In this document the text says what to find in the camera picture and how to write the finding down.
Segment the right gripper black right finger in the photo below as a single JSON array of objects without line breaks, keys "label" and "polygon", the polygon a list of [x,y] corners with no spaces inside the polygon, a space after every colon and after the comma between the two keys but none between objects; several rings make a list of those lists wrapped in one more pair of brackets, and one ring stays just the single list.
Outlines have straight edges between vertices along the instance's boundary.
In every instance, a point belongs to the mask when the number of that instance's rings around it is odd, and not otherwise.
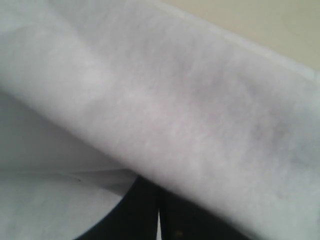
[{"label": "right gripper black right finger", "polygon": [[158,194],[163,240],[234,240],[234,231],[197,205],[165,190]]}]

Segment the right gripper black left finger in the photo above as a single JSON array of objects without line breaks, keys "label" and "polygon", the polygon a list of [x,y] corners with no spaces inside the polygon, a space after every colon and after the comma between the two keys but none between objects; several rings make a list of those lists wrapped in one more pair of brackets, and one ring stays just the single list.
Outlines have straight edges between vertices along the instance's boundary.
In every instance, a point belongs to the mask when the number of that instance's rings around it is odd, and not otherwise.
[{"label": "right gripper black left finger", "polygon": [[159,188],[138,177],[116,207],[79,240],[155,240]]}]

